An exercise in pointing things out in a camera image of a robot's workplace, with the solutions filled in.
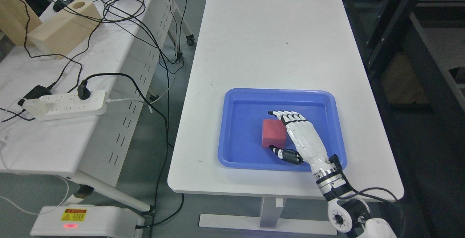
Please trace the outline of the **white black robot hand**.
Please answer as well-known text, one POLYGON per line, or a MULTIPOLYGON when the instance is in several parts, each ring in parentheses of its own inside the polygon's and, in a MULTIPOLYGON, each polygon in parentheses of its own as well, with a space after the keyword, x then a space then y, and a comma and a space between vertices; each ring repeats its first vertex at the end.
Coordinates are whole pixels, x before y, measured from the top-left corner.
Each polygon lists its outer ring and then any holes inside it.
POLYGON ((286 132, 296 147, 296 151, 307 162, 316 174, 332 168, 328 163, 327 150, 316 132, 315 127, 302 114, 288 111, 269 111, 269 115, 277 117, 284 124, 286 132))

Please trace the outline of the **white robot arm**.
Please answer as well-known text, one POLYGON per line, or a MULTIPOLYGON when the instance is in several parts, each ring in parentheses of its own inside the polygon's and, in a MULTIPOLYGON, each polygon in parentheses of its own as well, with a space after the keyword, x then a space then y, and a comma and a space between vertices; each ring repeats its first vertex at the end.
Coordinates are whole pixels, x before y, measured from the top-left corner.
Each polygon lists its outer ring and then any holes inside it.
POLYGON ((384 201, 356 191, 347 180, 337 155, 318 157, 310 162, 316 184, 328 202, 328 218, 332 226, 348 238, 398 238, 390 224, 372 216, 361 196, 384 201))

